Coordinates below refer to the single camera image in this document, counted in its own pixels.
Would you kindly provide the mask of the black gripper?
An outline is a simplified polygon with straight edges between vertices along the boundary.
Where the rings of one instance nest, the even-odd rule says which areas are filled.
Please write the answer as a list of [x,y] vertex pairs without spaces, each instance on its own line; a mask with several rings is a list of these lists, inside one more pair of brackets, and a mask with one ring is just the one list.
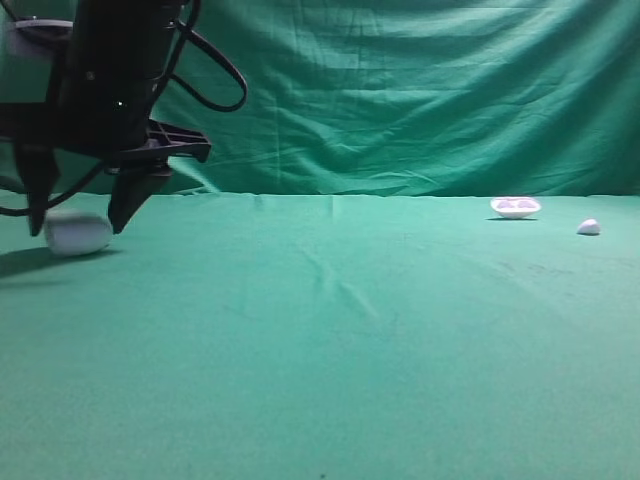
[[[151,117],[187,35],[179,22],[184,6],[182,1],[78,2],[66,60],[52,63],[45,100],[2,103],[1,137],[16,142],[31,236],[43,227],[45,204],[60,177],[53,149],[115,167],[179,156],[206,161],[211,144],[203,134]],[[108,205],[114,234],[123,232],[172,173],[170,167],[154,167],[116,176]]]

